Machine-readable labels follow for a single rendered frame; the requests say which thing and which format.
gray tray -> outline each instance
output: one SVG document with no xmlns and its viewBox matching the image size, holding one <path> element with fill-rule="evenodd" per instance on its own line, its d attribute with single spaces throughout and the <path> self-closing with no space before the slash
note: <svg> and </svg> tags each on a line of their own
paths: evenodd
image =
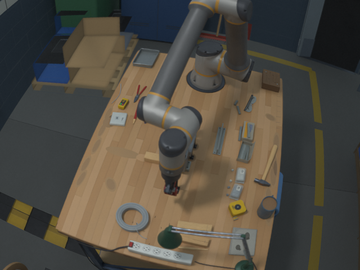
<svg viewBox="0 0 360 270">
<path fill-rule="evenodd" d="M 152 68 L 160 51 L 155 49 L 141 48 L 133 61 L 134 66 L 141 66 L 143 68 Z"/>
</svg>

green container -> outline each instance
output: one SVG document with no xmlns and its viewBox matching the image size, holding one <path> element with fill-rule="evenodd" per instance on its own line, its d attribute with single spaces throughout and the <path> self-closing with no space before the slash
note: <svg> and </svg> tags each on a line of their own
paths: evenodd
<svg viewBox="0 0 360 270">
<path fill-rule="evenodd" d="M 82 18 L 108 17 L 119 8 L 119 0 L 55 0 L 59 11 L 87 11 L 85 15 L 61 16 L 62 27 L 77 27 Z"/>
</svg>

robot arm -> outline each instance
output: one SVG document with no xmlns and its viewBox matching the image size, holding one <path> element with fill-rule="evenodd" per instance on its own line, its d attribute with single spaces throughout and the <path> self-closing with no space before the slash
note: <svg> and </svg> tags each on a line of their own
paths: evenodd
<svg viewBox="0 0 360 270">
<path fill-rule="evenodd" d="M 244 80 L 247 74 L 250 76 L 252 68 L 246 47 L 247 24 L 244 23 L 244 20 L 248 21 L 251 17 L 252 3 L 250 0 L 191 1 L 189 10 L 151 91 L 146 97 L 140 99 L 137 109 L 137 117 L 140 120 L 165 129 L 159 139 L 159 168 L 161 176 L 165 180 L 164 192 L 172 195 L 176 195 L 178 192 L 177 181 L 187 165 L 189 152 L 192 151 L 196 133 L 200 129 L 203 119 L 195 108 L 186 106 L 179 109 L 170 106 L 170 101 L 201 31 L 214 12 L 224 14 L 230 24 L 230 26 L 226 25 L 226 30 L 229 29 L 231 35 L 235 36 L 227 38 L 229 51 L 221 57 L 224 62 L 220 61 L 221 52 L 211 57 L 210 62 L 215 63 L 218 58 L 216 65 L 220 65 L 220 70 L 216 70 L 215 76 L 221 76 L 221 71 L 226 71 L 226 65 L 231 68 L 231 72 L 238 75 L 237 79 L 241 73 L 241 80 Z M 199 66 L 197 62 L 200 63 L 200 66 L 207 65 L 205 61 L 198 60 L 198 56 L 196 56 L 195 69 Z M 213 73 L 212 66 L 214 65 L 207 67 L 208 70 L 200 69 L 202 72 Z M 211 78 L 210 84 L 214 84 L 213 78 Z M 197 88 L 203 86 L 207 88 L 206 83 L 196 85 Z"/>
</svg>

yellow multimeter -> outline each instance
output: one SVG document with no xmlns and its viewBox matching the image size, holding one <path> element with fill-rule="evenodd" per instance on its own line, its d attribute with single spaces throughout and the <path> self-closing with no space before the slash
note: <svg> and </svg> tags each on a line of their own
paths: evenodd
<svg viewBox="0 0 360 270">
<path fill-rule="evenodd" d="M 121 102 L 118 104 L 118 108 L 124 110 L 128 103 L 129 100 L 127 98 L 123 98 Z"/>
<path fill-rule="evenodd" d="M 242 215 L 246 212 L 245 204 L 242 200 L 234 201 L 229 204 L 229 211 L 233 217 Z"/>
</svg>

open cardboard box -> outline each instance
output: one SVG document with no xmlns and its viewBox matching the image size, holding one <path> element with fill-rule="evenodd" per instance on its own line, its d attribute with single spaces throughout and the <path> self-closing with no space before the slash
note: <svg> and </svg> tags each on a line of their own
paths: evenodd
<svg viewBox="0 0 360 270">
<path fill-rule="evenodd" d="M 125 55 L 120 18 L 83 18 L 62 51 L 71 83 L 106 87 Z"/>
</svg>

